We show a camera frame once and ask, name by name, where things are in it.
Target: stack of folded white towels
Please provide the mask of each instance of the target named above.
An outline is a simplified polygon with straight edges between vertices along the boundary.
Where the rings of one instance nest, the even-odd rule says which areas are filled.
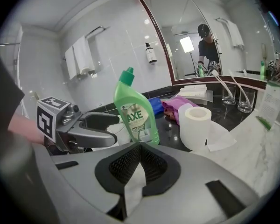
[[[85,74],[88,71],[94,71],[90,48],[85,36],[78,39],[65,52],[65,59],[69,71],[70,80],[78,74]]]
[[[184,88],[181,88],[181,91],[177,95],[204,97],[206,89],[207,88],[205,84],[186,85]]]

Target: black sleeve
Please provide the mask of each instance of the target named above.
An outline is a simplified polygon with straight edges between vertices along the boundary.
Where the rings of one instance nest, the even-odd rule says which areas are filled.
[[[199,56],[205,56],[204,45],[202,42],[199,42],[198,48],[199,48]]]
[[[24,93],[16,86],[0,59],[0,130],[7,130],[23,97]]]

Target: white toothbrush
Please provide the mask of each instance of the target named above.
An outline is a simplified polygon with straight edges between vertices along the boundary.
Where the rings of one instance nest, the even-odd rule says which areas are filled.
[[[225,84],[225,82],[223,80],[221,80],[221,78],[219,77],[219,73],[216,70],[213,70],[211,72],[214,77],[218,80],[218,82],[220,82],[222,84],[222,86],[227,90],[228,94],[230,95],[230,97],[233,99],[233,95],[232,92],[229,90],[228,86]]]
[[[250,101],[249,101],[249,99],[248,99],[246,93],[244,92],[243,88],[242,88],[242,87],[240,86],[240,84],[237,83],[237,81],[234,79],[234,74],[232,73],[232,71],[231,71],[231,70],[228,70],[228,71],[229,71],[229,74],[230,74],[230,76],[232,77],[233,81],[237,84],[237,86],[239,87],[239,89],[241,90],[241,92],[243,93],[243,95],[245,96],[248,105],[251,107]]]

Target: green bottle cap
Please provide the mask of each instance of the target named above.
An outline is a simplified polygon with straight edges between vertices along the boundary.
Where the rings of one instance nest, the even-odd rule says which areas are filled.
[[[121,73],[119,81],[127,84],[128,86],[131,86],[131,84],[133,83],[134,77],[135,77],[133,75],[133,72],[134,72],[134,68],[133,67],[127,68],[127,70],[124,70]]]

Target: toilet paper roll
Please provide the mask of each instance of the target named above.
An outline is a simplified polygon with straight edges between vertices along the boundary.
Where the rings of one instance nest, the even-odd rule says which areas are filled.
[[[180,119],[180,137],[183,144],[193,150],[204,147],[210,130],[211,111],[203,107],[178,109]]]

